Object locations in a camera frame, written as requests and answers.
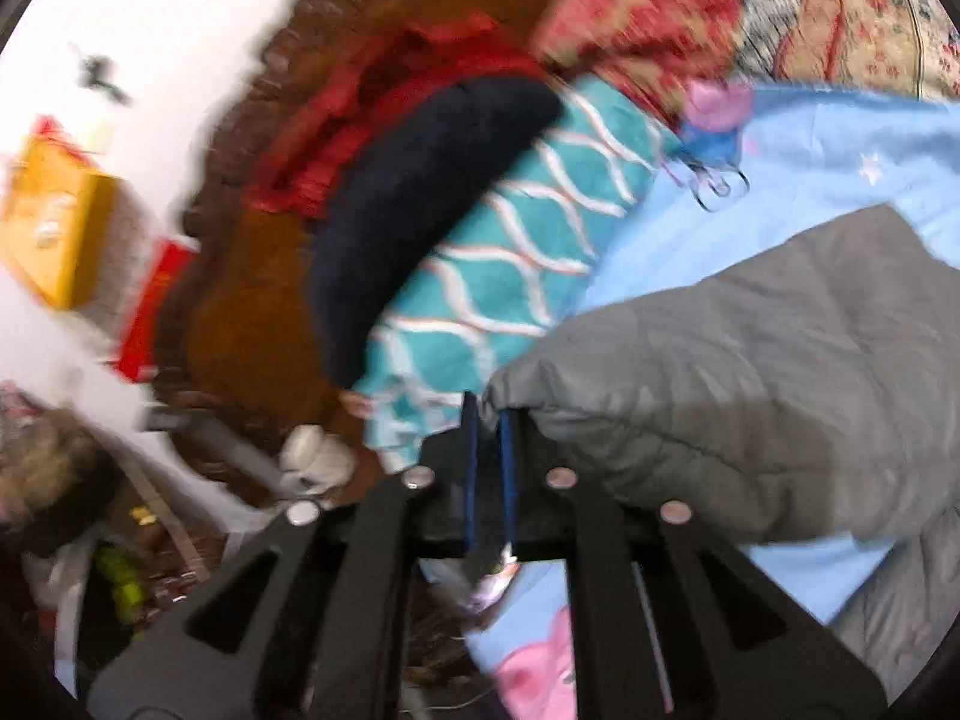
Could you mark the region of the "teal wave-pattern cloth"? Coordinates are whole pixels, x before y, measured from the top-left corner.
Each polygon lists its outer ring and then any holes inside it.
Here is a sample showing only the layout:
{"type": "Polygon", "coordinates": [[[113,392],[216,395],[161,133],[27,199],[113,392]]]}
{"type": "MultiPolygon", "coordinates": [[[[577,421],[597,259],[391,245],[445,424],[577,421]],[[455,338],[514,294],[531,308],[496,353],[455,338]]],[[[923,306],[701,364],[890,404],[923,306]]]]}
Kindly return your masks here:
{"type": "Polygon", "coordinates": [[[364,442],[392,466],[459,419],[579,301],[607,247],[680,148],[599,78],[558,89],[563,112],[421,261],[371,330],[355,383],[364,442]]]}

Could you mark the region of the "brown fuzzy blanket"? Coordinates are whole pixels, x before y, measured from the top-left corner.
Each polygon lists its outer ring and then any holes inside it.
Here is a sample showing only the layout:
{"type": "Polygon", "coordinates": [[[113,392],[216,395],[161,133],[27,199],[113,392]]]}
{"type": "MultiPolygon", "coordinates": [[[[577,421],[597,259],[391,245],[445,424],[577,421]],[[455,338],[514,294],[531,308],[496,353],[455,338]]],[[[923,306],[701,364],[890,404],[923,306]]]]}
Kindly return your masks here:
{"type": "Polygon", "coordinates": [[[153,390],[171,406],[198,406],[257,449],[276,454],[302,422],[329,429],[358,468],[334,497],[352,504],[384,473],[361,444],[361,424],[322,377],[306,298],[308,231],[291,216],[244,203],[260,153],[364,37],[405,21],[443,23],[471,11],[524,41],[550,0],[286,0],[254,47],[239,98],[203,152],[182,229],[200,252],[167,291],[155,325],[153,390]]]}

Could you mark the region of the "red floral patterned quilt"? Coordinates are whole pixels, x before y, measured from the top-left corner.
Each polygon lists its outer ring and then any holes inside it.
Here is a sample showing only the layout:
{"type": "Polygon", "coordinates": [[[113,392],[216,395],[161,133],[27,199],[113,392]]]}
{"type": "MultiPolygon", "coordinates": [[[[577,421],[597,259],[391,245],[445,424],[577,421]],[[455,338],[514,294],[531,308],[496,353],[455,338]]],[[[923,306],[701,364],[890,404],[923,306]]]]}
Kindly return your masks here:
{"type": "Polygon", "coordinates": [[[532,48],[668,124],[695,80],[958,94],[958,23],[940,0],[553,0],[532,48]]]}

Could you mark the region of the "yellow cardboard box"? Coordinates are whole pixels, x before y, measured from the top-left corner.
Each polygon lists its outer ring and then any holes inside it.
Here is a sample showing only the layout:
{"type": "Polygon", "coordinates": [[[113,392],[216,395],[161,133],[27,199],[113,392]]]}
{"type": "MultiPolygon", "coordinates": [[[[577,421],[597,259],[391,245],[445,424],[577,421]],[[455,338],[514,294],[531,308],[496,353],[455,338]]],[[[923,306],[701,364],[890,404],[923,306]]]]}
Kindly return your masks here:
{"type": "Polygon", "coordinates": [[[50,309],[93,299],[117,193],[59,122],[34,122],[3,200],[2,260],[50,309]]]}

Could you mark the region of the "grey puffer jacket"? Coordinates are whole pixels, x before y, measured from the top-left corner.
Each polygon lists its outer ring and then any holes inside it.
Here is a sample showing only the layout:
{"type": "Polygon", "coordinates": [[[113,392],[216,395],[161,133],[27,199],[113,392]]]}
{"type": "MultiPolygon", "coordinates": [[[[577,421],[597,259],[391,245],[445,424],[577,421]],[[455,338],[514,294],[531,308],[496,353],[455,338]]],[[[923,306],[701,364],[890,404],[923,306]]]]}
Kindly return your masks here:
{"type": "Polygon", "coordinates": [[[828,622],[903,694],[958,614],[958,273],[885,205],[573,317],[496,372],[569,465],[737,543],[890,552],[828,622]]]}

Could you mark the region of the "red knitted garment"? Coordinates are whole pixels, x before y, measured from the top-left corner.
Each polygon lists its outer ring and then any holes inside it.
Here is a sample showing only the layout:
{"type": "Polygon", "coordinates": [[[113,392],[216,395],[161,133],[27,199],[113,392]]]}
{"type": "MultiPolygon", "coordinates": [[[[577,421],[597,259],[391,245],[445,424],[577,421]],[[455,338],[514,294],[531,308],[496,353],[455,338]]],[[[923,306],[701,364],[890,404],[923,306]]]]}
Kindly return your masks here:
{"type": "Polygon", "coordinates": [[[293,115],[254,169],[245,201],[319,220],[359,153],[430,96],[482,76],[547,72],[500,23],[476,11],[442,25],[407,23],[374,36],[293,115]]]}

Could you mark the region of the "dark navy garment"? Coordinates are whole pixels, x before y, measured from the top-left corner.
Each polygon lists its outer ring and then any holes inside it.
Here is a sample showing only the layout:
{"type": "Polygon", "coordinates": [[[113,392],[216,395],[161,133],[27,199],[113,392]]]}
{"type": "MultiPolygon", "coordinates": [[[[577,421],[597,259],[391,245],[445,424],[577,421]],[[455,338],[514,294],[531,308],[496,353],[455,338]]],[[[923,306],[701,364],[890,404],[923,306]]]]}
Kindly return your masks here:
{"type": "Polygon", "coordinates": [[[335,387],[361,379],[382,310],[562,112],[542,80],[478,76],[428,96],[361,150],[309,255],[320,367],[335,387]]]}

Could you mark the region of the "light blue cartoon bedsheet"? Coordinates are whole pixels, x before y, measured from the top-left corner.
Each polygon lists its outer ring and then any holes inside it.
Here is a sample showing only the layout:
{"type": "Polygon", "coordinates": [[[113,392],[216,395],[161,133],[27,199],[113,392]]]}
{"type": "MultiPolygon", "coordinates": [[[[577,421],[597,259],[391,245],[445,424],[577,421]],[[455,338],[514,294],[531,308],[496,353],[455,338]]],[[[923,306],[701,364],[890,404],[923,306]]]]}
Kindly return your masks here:
{"type": "MultiPolygon", "coordinates": [[[[951,104],[765,86],[743,132],[743,169],[747,193],[709,216],[659,182],[608,251],[581,314],[688,288],[812,227],[878,205],[893,208],[958,273],[958,110],[951,104]]],[[[825,622],[890,552],[888,541],[848,535],[742,544],[825,622]]],[[[957,715],[958,614],[918,678],[890,699],[898,717],[957,715]]]]}

